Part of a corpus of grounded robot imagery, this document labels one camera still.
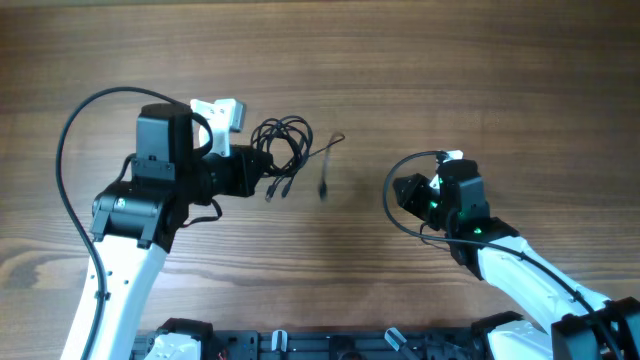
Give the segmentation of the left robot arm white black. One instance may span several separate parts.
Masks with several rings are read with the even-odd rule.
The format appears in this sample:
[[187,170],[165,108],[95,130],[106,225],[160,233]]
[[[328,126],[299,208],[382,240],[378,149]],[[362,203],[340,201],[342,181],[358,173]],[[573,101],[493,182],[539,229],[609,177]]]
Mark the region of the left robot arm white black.
[[126,359],[141,315],[176,233],[193,225],[193,205],[218,195],[250,197],[271,155],[232,145],[245,106],[193,99],[141,109],[136,150],[92,205],[90,262],[63,348],[65,359]]

